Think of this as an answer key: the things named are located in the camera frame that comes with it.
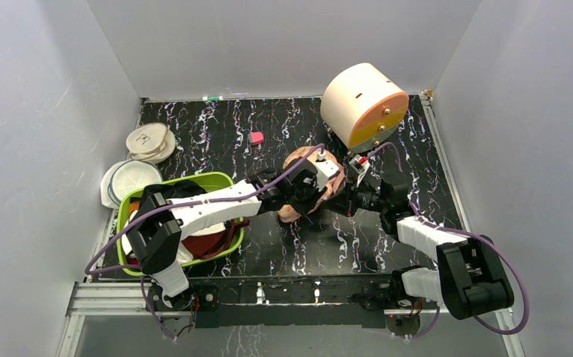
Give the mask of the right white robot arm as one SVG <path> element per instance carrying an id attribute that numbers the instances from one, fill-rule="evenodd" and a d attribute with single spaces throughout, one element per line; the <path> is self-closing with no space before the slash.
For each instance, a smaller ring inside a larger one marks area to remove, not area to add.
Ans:
<path id="1" fill-rule="evenodd" d="M 384 232 L 429 257 L 436 269 L 410 266 L 393 271 L 384 300 L 408 308 L 419 299 L 445 306 L 458 320 L 505 309 L 514 293 L 498 254 L 486 237 L 466 238 L 446 231 L 414 212 L 406 184 L 381 181 L 373 186 L 350 179 L 327 202 L 327 209 L 344 216 L 358 210 L 376 212 Z"/>

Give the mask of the floral mesh laundry bag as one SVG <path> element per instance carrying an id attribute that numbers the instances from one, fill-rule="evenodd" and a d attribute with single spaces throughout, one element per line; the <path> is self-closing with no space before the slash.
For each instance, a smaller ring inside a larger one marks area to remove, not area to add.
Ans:
<path id="1" fill-rule="evenodd" d="M 337 161 L 335 155 L 326 149 L 315 149 L 307 157 L 307 160 L 296 168 L 295 172 L 299 169 L 312 167 L 317 169 L 317 176 L 321 173 L 326 173 L 326 169 L 323 167 L 320 169 L 318 164 L 328 167 L 330 167 L 330 164 L 333 164 L 333 175 L 329 176 L 327 181 L 324 181 L 325 185 L 321 186 L 321 190 L 313 190 L 312 193 L 309 193 L 309 190 L 304 188 L 301 193 L 297 193 L 293 203 L 284 205 L 278 211 L 282 222 L 293 222 L 302 216 L 312 213 L 343 190 L 346 180 L 345 169 Z"/>

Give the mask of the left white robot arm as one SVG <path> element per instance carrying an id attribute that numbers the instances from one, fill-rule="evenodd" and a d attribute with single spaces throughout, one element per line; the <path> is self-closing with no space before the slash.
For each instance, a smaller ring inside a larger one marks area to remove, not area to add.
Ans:
<path id="1" fill-rule="evenodd" d="M 240 217 L 278 211 L 289 205 L 301 215 L 309 213 L 327 192 L 327 183 L 339 174 L 331 160 L 292 162 L 282 173 L 264 170 L 238 183 L 181 199 L 148 196 L 122 230 L 143 274 L 162 288 L 174 309 L 192 303 L 193 289 L 177 260 L 183 240 L 197 231 Z"/>

